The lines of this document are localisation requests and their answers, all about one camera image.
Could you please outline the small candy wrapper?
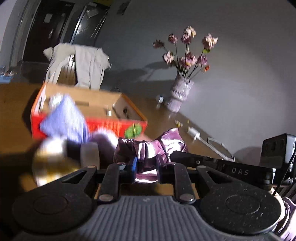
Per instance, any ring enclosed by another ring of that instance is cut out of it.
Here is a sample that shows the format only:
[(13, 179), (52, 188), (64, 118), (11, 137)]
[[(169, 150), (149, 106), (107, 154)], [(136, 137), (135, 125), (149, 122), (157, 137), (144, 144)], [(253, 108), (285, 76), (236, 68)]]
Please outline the small candy wrapper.
[(175, 125), (176, 125), (178, 128), (180, 128), (180, 127), (183, 126), (183, 124), (182, 124), (180, 121), (178, 121), (178, 120), (175, 120)]

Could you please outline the pink textured vase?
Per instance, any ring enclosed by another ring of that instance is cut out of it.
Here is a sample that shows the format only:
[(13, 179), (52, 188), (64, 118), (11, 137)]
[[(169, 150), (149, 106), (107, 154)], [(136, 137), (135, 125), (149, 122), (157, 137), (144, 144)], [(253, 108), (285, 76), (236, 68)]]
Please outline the pink textured vase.
[(166, 107), (169, 111), (177, 113), (183, 102), (187, 100), (189, 92), (194, 82), (181, 75), (177, 75), (170, 90), (170, 97), (166, 101)]

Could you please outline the white power adapter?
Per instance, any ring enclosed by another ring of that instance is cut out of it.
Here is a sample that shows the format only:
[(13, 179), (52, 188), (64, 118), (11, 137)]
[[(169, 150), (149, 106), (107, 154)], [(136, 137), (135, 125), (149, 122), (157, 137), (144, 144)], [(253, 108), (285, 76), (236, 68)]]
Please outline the white power adapter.
[(188, 135), (193, 138), (193, 140), (198, 140), (201, 133), (193, 127), (188, 127)]

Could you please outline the dark entrance door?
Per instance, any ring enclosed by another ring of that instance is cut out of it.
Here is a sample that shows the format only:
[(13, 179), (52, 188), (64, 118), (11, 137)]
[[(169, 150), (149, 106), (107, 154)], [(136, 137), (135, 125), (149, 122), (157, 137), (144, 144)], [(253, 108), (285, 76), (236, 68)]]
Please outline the dark entrance door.
[(49, 62), (43, 51), (59, 44), (73, 7), (74, 3), (68, 1), (40, 2), (26, 41), (24, 62)]

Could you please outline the shiny purple fabric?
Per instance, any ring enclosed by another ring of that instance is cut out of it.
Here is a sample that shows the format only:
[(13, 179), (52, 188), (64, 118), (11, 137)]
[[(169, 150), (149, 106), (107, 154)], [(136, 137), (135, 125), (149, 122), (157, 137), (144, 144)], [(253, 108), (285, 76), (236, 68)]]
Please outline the shiny purple fabric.
[(171, 128), (152, 141), (119, 138), (114, 152), (115, 163), (132, 163), (137, 158), (137, 183), (148, 184), (158, 181), (155, 157), (169, 163), (174, 151), (188, 152), (178, 128)]

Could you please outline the dark grey refrigerator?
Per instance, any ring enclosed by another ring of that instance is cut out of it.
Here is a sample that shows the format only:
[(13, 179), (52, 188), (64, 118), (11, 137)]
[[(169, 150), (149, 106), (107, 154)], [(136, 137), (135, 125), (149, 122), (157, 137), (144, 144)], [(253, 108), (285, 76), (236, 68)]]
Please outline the dark grey refrigerator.
[(78, 18), (70, 44), (95, 46), (110, 7), (100, 3), (88, 3)]

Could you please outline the red cardboard box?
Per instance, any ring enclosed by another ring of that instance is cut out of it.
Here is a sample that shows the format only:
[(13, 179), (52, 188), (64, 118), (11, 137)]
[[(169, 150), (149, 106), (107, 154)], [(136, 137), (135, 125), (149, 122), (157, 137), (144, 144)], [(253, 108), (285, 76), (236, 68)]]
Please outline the red cardboard box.
[(123, 93), (45, 83), (31, 109), (34, 139), (46, 137), (40, 124), (50, 113), (49, 98), (57, 93), (68, 94), (72, 98), (84, 115), (90, 133), (103, 127), (112, 130), (118, 137), (132, 138), (132, 134), (139, 136), (148, 126), (147, 118)]

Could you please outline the beige coat on chair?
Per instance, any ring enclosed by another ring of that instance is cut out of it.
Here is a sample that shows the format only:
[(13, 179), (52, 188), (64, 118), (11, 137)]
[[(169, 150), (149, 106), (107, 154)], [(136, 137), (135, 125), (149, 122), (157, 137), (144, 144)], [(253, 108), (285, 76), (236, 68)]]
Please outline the beige coat on chair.
[(56, 84), (62, 67), (74, 57), (77, 87), (99, 90), (104, 78), (104, 72), (111, 67), (109, 56), (101, 48), (85, 45), (61, 43), (43, 51), (50, 61), (46, 71), (45, 82)]

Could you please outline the blue pet feeder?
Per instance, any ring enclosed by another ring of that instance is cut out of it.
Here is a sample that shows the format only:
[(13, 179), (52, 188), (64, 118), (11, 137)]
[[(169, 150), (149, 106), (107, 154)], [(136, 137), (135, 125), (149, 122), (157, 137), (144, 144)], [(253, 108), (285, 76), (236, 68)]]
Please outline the blue pet feeder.
[(6, 66), (0, 66), (0, 84), (10, 83), (15, 76), (15, 69), (13, 67), (6, 68)]

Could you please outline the wooden chair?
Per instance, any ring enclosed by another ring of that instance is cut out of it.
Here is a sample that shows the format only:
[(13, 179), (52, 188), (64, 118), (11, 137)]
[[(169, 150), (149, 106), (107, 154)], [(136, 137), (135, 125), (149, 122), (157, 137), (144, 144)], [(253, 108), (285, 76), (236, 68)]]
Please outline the wooden chair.
[(58, 84), (75, 86), (77, 82), (75, 55), (70, 55), (61, 68)]

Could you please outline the lavender cloth pouch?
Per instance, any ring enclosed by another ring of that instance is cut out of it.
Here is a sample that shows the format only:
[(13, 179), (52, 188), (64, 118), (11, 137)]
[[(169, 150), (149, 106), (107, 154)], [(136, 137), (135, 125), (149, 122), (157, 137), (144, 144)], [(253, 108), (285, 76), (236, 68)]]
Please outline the lavender cloth pouch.
[(49, 137), (64, 137), (76, 143), (88, 139), (84, 115), (68, 94), (57, 93), (49, 98), (49, 114), (40, 123), (40, 130)]

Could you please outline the dried pink flower bouquet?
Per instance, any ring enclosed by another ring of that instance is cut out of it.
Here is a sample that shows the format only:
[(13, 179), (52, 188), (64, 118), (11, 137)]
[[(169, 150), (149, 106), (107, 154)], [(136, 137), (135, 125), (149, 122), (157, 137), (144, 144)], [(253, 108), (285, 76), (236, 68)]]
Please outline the dried pink flower bouquet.
[(163, 49), (163, 61), (170, 67), (175, 67), (177, 74), (190, 80), (200, 72), (207, 72), (210, 69), (207, 54), (216, 46), (218, 38), (208, 33), (201, 40), (203, 50), (199, 55), (190, 50), (192, 40), (196, 37), (196, 30), (192, 26), (184, 28), (182, 36), (178, 38), (174, 34), (169, 34), (168, 42), (175, 48), (174, 51), (166, 48), (165, 42), (155, 40), (152, 44), (155, 49)]

